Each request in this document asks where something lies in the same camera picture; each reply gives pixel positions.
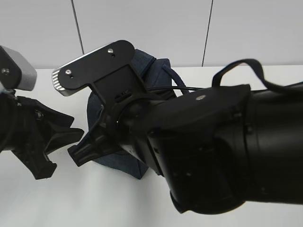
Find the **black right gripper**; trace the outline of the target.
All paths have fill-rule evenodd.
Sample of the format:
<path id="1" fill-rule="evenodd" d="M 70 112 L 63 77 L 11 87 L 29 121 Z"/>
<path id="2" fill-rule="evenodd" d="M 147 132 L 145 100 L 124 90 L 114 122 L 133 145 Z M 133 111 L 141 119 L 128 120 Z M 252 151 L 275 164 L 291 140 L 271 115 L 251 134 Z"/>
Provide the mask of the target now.
<path id="1" fill-rule="evenodd" d="M 76 166 L 121 150 L 132 156 L 151 156 L 147 134 L 152 129 L 151 94 L 135 94 L 102 112 L 94 131 L 68 148 Z"/>

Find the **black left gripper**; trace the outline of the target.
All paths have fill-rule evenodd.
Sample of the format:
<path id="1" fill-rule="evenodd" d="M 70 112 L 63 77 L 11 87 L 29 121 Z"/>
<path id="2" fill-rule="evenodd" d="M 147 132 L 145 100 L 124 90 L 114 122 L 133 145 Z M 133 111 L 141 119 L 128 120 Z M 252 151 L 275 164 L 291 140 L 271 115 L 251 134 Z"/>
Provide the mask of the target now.
<path id="1" fill-rule="evenodd" d="M 53 110 L 36 99 L 1 94 L 0 150 L 11 150 L 36 180 L 50 178 L 57 164 L 47 155 L 78 142 L 84 134 L 84 130 L 71 127 L 73 121 L 74 117 Z M 43 139 L 24 140 L 35 123 Z"/>

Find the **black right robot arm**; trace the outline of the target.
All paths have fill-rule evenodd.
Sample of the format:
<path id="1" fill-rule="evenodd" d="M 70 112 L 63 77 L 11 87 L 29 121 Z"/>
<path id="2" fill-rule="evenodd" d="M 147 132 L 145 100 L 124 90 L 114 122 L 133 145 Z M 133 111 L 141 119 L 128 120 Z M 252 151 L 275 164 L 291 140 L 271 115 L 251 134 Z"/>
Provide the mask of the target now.
<path id="1" fill-rule="evenodd" d="M 88 133 L 73 118 L 20 98 L 6 148 L 37 179 L 66 145 L 76 165 L 121 150 L 169 186 L 183 213 L 220 214 L 246 201 L 303 202 L 303 85 L 252 91 L 212 86 L 165 100 L 153 92 L 105 92 L 105 108 Z"/>

